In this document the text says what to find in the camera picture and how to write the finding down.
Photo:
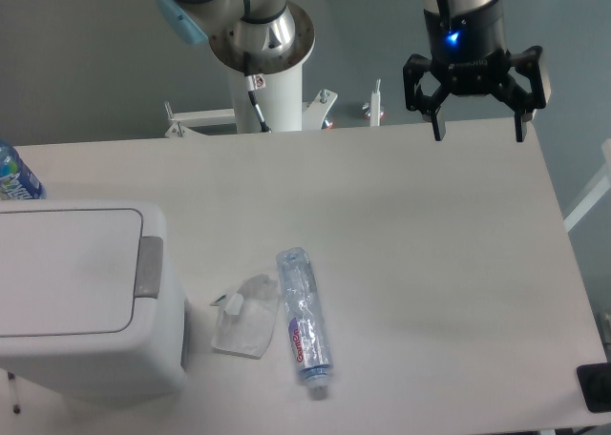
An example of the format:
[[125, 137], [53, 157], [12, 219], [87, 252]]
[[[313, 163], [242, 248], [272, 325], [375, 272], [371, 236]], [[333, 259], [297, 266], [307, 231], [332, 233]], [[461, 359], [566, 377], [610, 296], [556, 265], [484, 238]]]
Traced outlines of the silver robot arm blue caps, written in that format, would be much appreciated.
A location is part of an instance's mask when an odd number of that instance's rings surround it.
[[[309, 15], [289, 0], [157, 0], [168, 25], [186, 43], [206, 42], [229, 72], [240, 133], [319, 130], [323, 119], [302, 102], [303, 65], [315, 33]], [[522, 141], [551, 95], [543, 50], [508, 50], [502, 0], [423, 0], [429, 56], [413, 54], [403, 71], [407, 110], [445, 136], [445, 99], [490, 95], [514, 114]]]

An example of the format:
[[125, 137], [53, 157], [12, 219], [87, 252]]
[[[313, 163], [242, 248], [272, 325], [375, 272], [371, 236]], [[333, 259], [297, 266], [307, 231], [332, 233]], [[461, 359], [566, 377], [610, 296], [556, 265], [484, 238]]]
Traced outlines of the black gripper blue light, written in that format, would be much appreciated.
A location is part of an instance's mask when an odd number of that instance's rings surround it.
[[[551, 97], [544, 49], [534, 45], [521, 53], [507, 52], [502, 0], [463, 11], [453, 2], [433, 0], [433, 9], [424, 11], [432, 59], [414, 53], [405, 63], [406, 109], [421, 113], [432, 124], [434, 139], [442, 141], [446, 126], [441, 106], [449, 94], [486, 95], [496, 81], [495, 98], [513, 111], [515, 139], [523, 142], [528, 123]], [[422, 90], [426, 73], [439, 83], [432, 95]]]

